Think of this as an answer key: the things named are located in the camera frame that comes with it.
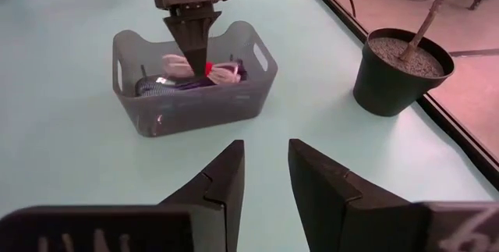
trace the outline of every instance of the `potted plant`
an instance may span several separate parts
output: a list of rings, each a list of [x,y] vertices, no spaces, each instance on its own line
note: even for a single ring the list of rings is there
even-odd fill
[[[444,0],[434,0],[416,34],[379,29],[367,36],[353,95],[375,115],[393,116],[454,72],[451,56],[424,37]]]

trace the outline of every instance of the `plant stem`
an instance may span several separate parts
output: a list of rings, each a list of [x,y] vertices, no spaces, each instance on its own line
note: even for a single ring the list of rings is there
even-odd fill
[[[442,2],[444,0],[434,0],[434,3],[431,5],[430,11],[428,12],[428,15],[426,16],[426,19],[423,22],[423,25],[419,28],[417,34],[414,36],[411,42],[409,42],[409,45],[407,45],[407,48],[405,48],[404,52],[400,55],[400,59],[404,62],[409,61],[412,56],[414,55],[414,52],[416,51],[416,48],[418,47],[419,42],[423,38],[424,34],[430,27],[431,23],[434,21],[435,16],[438,13],[438,9],[441,7]]]

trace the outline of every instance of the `light blue table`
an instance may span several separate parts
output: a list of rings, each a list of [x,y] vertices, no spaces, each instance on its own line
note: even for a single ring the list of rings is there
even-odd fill
[[[120,30],[172,40],[153,0],[0,0],[0,215],[33,204],[155,204],[246,142],[240,251],[307,251],[288,174],[297,137],[410,201],[499,194],[418,105],[386,119],[351,93],[361,44],[321,0],[230,0],[280,68],[255,119],[149,139],[111,89]]]

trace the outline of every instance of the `black plant pot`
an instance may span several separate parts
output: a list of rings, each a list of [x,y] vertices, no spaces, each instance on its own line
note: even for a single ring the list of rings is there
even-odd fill
[[[442,47],[425,37],[419,43],[419,47],[430,53],[441,64],[444,69],[443,76],[423,77],[403,72],[387,64],[370,47],[370,41],[375,38],[391,37],[409,42],[414,36],[414,33],[399,29],[379,29],[367,36],[353,96],[368,112],[382,116],[397,115],[428,90],[443,83],[454,72],[454,61],[451,56]]]

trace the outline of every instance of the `gray translucent bin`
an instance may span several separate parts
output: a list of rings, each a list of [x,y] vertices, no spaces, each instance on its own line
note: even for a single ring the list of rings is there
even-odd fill
[[[131,30],[116,34],[113,40],[113,90],[137,132],[145,137],[251,119],[260,114],[278,71],[255,29],[238,21],[221,36],[208,39],[207,61],[227,62],[233,55],[243,61],[247,80],[136,97],[135,84],[143,77],[140,65],[148,76],[162,74],[161,57],[165,54],[182,53],[174,41],[151,43]]]

